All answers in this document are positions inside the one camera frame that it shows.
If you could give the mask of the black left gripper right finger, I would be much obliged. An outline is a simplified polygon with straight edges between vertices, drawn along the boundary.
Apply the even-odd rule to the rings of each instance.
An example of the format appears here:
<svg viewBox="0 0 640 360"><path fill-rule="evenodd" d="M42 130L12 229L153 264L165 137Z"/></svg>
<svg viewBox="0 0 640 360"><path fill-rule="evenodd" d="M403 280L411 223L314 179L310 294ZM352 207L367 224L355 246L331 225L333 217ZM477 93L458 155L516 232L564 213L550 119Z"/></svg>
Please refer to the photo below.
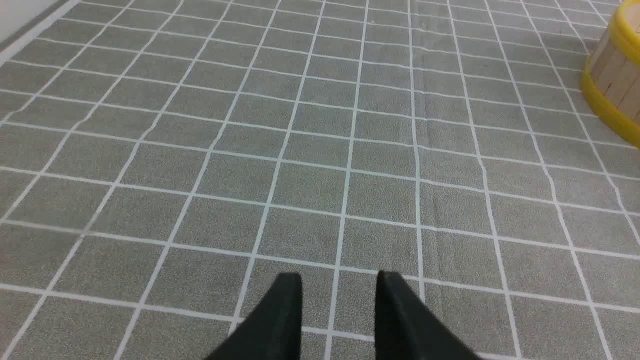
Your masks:
<svg viewBox="0 0 640 360"><path fill-rule="evenodd" d="M430 312L398 272L378 271L375 284L377 360L480 358Z"/></svg>

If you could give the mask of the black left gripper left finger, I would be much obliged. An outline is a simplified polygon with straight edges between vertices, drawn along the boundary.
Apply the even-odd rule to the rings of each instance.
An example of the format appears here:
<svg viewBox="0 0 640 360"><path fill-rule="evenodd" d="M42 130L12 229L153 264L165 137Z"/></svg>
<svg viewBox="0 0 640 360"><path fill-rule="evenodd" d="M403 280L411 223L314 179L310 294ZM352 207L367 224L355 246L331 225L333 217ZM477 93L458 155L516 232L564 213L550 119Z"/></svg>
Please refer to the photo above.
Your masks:
<svg viewBox="0 0 640 360"><path fill-rule="evenodd" d="M258 305L207 360L299 360L303 285L297 272L281 272Z"/></svg>

